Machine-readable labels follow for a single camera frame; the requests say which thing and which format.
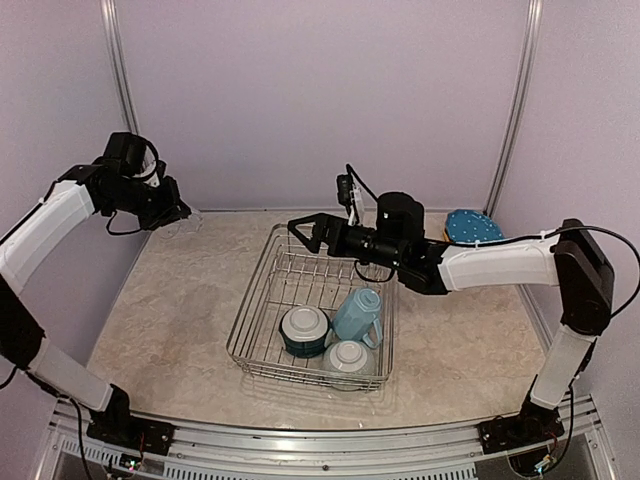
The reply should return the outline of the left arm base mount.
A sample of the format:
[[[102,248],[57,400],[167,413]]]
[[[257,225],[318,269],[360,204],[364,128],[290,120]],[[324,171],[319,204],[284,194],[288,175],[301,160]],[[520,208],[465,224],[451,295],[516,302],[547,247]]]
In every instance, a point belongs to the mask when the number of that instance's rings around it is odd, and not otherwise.
[[[87,435],[110,445],[167,456],[176,427],[131,413],[127,398],[112,397],[104,411],[90,411]]]

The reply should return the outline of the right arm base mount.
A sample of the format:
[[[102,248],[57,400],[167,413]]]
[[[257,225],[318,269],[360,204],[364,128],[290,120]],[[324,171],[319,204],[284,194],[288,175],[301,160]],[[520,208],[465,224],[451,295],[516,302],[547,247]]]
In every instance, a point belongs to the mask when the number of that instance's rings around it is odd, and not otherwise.
[[[527,447],[557,439],[565,433],[557,410],[499,416],[481,422],[477,430],[484,454]]]

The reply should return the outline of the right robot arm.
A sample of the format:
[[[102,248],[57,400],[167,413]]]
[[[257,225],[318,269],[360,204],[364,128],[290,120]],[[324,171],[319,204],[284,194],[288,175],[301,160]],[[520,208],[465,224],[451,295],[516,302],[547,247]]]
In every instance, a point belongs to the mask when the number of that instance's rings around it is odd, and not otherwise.
[[[406,193],[377,200],[376,225],[316,213],[287,228],[312,253],[325,248],[344,257],[386,267],[401,284],[423,295],[476,287],[556,287],[560,325],[518,413],[479,424],[486,453],[512,450],[566,434],[559,405],[591,360],[597,339],[618,315],[615,274],[594,239],[598,227],[569,218],[549,231],[493,242],[452,243],[425,235],[425,210]]]

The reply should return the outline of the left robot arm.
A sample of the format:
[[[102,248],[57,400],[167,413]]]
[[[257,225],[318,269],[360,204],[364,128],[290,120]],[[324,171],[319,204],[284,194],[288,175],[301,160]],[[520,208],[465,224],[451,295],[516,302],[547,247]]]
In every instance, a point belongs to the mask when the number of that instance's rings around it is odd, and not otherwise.
[[[71,299],[82,278],[93,279],[97,261],[88,253],[79,265],[65,241],[78,245],[77,231],[93,217],[133,217],[132,234],[152,232],[186,220],[192,211],[153,143],[131,132],[115,132],[102,154],[55,178],[47,192],[1,239],[1,355],[41,388],[89,410],[95,425],[121,445],[133,443],[140,424],[128,394],[91,373],[58,346],[40,322],[37,294],[52,287]]]

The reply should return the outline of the light blue faceted mug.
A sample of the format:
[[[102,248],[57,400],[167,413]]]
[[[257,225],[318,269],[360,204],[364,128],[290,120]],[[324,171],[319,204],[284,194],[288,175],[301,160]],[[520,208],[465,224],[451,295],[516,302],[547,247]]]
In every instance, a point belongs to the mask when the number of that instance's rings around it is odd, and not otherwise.
[[[376,349],[383,340],[381,309],[382,299],[376,291],[355,289],[337,310],[332,329],[340,340],[358,341]]]

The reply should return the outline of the clear drinking glass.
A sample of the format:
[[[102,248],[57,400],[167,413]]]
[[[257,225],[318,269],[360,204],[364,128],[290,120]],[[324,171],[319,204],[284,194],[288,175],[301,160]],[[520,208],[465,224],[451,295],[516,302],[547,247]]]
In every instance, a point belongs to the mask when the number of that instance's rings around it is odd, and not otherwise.
[[[182,234],[197,233],[203,225],[203,214],[193,208],[187,218],[180,219],[159,230],[159,235],[163,239],[171,239]]]

